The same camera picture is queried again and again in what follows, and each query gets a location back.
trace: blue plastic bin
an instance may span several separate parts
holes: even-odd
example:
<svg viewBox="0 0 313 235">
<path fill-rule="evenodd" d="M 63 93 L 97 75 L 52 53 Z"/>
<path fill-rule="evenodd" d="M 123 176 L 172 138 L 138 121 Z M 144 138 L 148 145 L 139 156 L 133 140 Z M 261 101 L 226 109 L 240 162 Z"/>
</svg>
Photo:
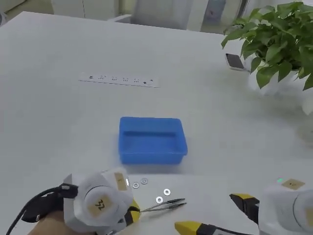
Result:
<svg viewBox="0 0 313 235">
<path fill-rule="evenodd" d="M 122 117 L 118 150 L 123 164 L 179 164 L 188 152 L 181 121 Z"/>
</svg>

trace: black cable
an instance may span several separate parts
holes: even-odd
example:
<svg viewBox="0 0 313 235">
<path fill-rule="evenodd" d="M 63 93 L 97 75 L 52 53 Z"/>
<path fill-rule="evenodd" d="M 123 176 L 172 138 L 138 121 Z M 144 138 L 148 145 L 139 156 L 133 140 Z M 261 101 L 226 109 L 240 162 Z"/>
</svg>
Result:
<svg viewBox="0 0 313 235">
<path fill-rule="evenodd" d="M 23 214 L 25 213 L 25 211 L 27 210 L 27 207 L 29 207 L 30 204 L 32 204 L 35 200 L 37 200 L 39 197 L 45 196 L 48 193 L 52 193 L 52 192 L 58 192 L 60 191 L 61 188 L 60 187 L 55 187 L 55 188 L 49 188 L 39 194 L 37 194 L 36 196 L 34 196 L 32 199 L 30 199 L 25 206 L 21 209 L 20 213 L 18 214 L 18 216 L 16 216 L 15 220 L 13 221 L 13 223 L 11 224 L 10 228 L 8 229 L 8 231 L 6 232 L 6 235 L 10 235 L 10 233 L 12 232 L 12 230 L 14 229 L 14 227 L 16 226 L 16 224 L 18 223 L 18 221 L 20 220 L 20 218 L 23 216 Z"/>
<path fill-rule="evenodd" d="M 8 231 L 6 232 L 6 235 L 10 235 L 10 233 L 12 232 L 12 230 L 14 229 L 14 227 L 16 226 L 16 224 L 18 223 L 18 221 L 21 219 L 21 217 L 23 216 L 23 214 L 25 213 L 25 211 L 27 210 L 27 208 L 29 207 L 29 205 L 31 205 L 34 201 L 36 201 L 38 198 L 45 196 L 49 193 L 53 193 L 53 192 L 58 192 L 60 193 L 60 195 L 63 198 L 75 198 L 77 196 L 78 193 L 78 187 L 76 185 L 70 185 L 70 184 L 61 184 L 58 187 L 55 188 L 49 188 L 39 194 L 37 194 L 36 196 L 34 196 L 32 199 L 30 199 L 25 206 L 21 209 L 20 213 L 18 214 L 18 216 L 16 216 L 15 220 L 13 221 L 13 223 L 11 224 L 11 226 L 9 227 Z"/>
</svg>

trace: white cabinet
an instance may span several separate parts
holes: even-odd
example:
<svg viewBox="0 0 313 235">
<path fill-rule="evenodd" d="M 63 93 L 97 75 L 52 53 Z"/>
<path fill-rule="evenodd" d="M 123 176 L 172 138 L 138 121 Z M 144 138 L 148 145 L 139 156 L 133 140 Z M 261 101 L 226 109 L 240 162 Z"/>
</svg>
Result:
<svg viewBox="0 0 313 235">
<path fill-rule="evenodd" d="M 118 0 L 52 0 L 55 15 L 108 20 L 118 16 Z"/>
<path fill-rule="evenodd" d="M 52 0 L 55 15 L 84 18 L 83 0 Z"/>
</svg>

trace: metal tool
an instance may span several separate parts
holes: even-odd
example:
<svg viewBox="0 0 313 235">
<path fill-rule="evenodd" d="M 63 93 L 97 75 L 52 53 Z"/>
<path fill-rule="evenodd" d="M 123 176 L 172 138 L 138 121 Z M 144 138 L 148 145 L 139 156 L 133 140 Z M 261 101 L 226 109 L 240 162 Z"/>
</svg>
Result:
<svg viewBox="0 0 313 235">
<path fill-rule="evenodd" d="M 156 197 L 156 203 L 161 204 L 163 202 L 163 197 Z"/>
<path fill-rule="evenodd" d="M 138 183 L 138 182 L 134 182 L 134 183 L 133 183 L 133 188 L 134 188 L 134 189 L 139 188 L 139 183 Z"/>
<path fill-rule="evenodd" d="M 164 193 L 165 196 L 171 195 L 171 191 L 170 191 L 168 188 L 166 188 L 166 189 L 163 191 L 163 193 Z"/>
<path fill-rule="evenodd" d="M 162 202 L 162 203 L 160 203 L 158 205 L 152 206 L 150 208 L 147 208 L 145 210 L 142 210 L 140 212 L 158 212 L 158 211 L 176 209 L 178 207 L 181 207 L 181 206 L 187 204 L 186 202 L 185 203 L 178 203 L 178 204 L 176 204 L 177 202 L 181 202 L 181 201 L 184 201 L 184 200 L 185 200 L 185 198 L 169 200 L 169 201 L 166 201 L 166 202 Z M 160 207 L 160 206 L 163 206 L 163 205 L 166 205 L 166 204 L 170 204 L 170 205 L 167 206 L 167 207 L 163 207 L 163 208 L 157 208 L 157 207 Z"/>
<path fill-rule="evenodd" d="M 140 182 L 141 182 L 141 184 L 146 185 L 148 183 L 148 179 L 142 178 Z"/>
</svg>

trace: potted plant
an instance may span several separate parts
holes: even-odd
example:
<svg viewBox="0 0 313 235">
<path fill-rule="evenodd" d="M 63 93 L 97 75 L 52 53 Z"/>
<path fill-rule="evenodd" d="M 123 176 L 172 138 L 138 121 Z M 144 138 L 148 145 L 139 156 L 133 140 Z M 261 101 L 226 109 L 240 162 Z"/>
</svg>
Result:
<svg viewBox="0 0 313 235">
<path fill-rule="evenodd" d="M 294 76 L 306 79 L 303 90 L 313 87 L 313 7 L 291 2 L 254 9 L 248 18 L 234 22 L 240 27 L 222 42 L 244 39 L 241 55 L 253 56 L 251 74 L 263 88 Z"/>
</svg>

